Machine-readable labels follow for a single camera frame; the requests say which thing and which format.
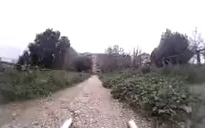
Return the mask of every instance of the shrub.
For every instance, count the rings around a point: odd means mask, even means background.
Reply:
[[[136,111],[142,108],[150,115],[169,121],[181,121],[182,116],[189,116],[194,102],[184,81],[157,73],[120,75],[104,82],[104,86],[111,87],[115,99],[128,103]]]
[[[205,65],[178,65],[156,69],[156,71],[163,75],[181,77],[181,79],[193,84],[205,83]]]

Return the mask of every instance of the green tree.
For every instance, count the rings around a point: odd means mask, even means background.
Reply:
[[[159,46],[151,53],[151,62],[158,67],[167,64],[185,64],[194,54],[188,46],[187,35],[166,29],[161,35]]]
[[[62,69],[65,54],[67,54],[69,47],[70,40],[68,37],[60,37],[59,31],[46,29],[43,33],[36,35],[34,42],[29,43],[28,51],[20,57],[18,63],[21,65],[28,63],[32,66],[50,69]]]

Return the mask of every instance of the fence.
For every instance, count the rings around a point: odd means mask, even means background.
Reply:
[[[196,50],[196,56],[197,56],[197,64],[201,65],[201,55],[204,57],[204,63],[205,63],[205,48]]]

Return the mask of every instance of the vegetation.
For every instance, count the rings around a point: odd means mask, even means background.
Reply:
[[[186,64],[194,55],[188,47],[189,41],[186,35],[167,29],[161,36],[159,46],[151,53],[151,62],[157,67]]]
[[[46,29],[36,35],[19,57],[16,69],[3,67],[0,62],[0,97],[3,103],[49,96],[55,91],[69,87],[89,77],[87,73],[68,71],[70,60],[78,56],[66,36],[59,31]],[[77,71],[88,70],[89,59],[77,59]]]
[[[142,53],[136,49],[133,69],[113,71],[100,78],[113,98],[154,117],[159,127],[205,127],[205,65],[189,64],[201,48],[205,48],[205,38],[198,33],[188,38],[167,29],[150,57],[156,68],[137,66],[143,59],[136,61],[137,54]],[[205,52],[200,54],[205,62]]]
[[[39,69],[17,71],[6,68],[0,72],[0,94],[5,102],[45,97],[88,77],[87,73]]]
[[[74,65],[78,72],[89,71],[92,66],[92,60],[88,56],[80,56],[76,59]]]
[[[37,34],[34,42],[28,45],[28,50],[20,56],[18,65],[63,69],[69,47],[68,37],[60,36],[59,31],[46,29],[43,33]]]

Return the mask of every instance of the bush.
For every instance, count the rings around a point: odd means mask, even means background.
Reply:
[[[111,87],[112,96],[128,103],[134,110],[142,108],[149,115],[168,121],[187,118],[195,99],[184,81],[157,73],[122,74],[108,79],[103,85]]]
[[[0,94],[5,102],[45,97],[87,77],[86,73],[11,69],[0,73]]]
[[[76,61],[74,62],[74,65],[75,65],[76,71],[78,72],[89,71],[92,66],[92,61],[87,56],[81,56],[76,59]]]
[[[156,71],[163,75],[181,77],[181,79],[193,84],[205,83],[205,65],[178,65],[156,69]]]

